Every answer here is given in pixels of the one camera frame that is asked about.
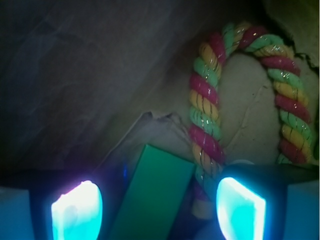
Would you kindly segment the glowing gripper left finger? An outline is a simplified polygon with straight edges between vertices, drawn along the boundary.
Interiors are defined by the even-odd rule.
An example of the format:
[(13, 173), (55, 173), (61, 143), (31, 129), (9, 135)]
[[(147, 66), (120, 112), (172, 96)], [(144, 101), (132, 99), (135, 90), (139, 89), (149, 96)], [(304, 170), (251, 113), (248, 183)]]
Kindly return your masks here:
[(112, 192), (105, 175), (30, 172), (30, 209), (37, 240), (106, 240)]

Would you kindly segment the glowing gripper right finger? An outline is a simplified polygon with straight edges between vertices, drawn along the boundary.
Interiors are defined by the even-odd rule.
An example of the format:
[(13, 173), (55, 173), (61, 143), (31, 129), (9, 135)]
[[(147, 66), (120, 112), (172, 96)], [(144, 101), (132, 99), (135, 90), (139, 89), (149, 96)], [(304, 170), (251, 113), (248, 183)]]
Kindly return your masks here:
[(218, 226), (226, 240), (281, 240), (286, 164), (228, 165), (213, 190)]

